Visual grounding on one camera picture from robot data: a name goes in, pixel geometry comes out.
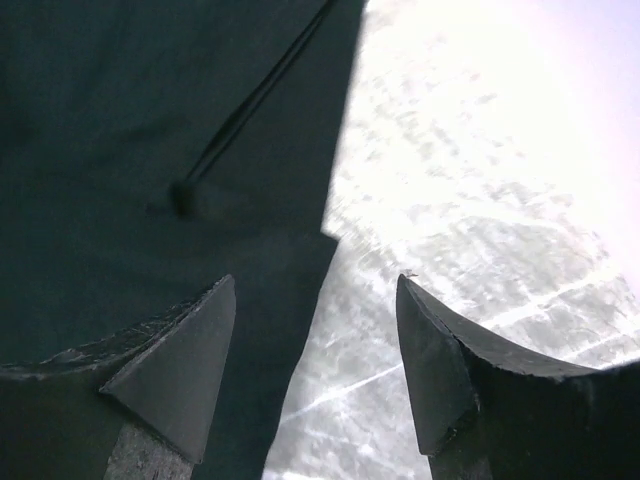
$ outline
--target white marble surface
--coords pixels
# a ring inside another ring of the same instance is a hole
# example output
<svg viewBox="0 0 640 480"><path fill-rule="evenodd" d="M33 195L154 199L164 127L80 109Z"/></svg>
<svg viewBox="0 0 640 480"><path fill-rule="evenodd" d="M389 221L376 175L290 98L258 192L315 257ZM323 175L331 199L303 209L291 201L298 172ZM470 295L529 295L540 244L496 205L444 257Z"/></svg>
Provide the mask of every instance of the white marble surface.
<svg viewBox="0 0 640 480"><path fill-rule="evenodd" d="M640 357L640 310L576 201L583 147L540 58L513 26L442 3L368 4L326 217L341 245L267 479L431 478L398 348L400 273L548 355Z"/></svg>

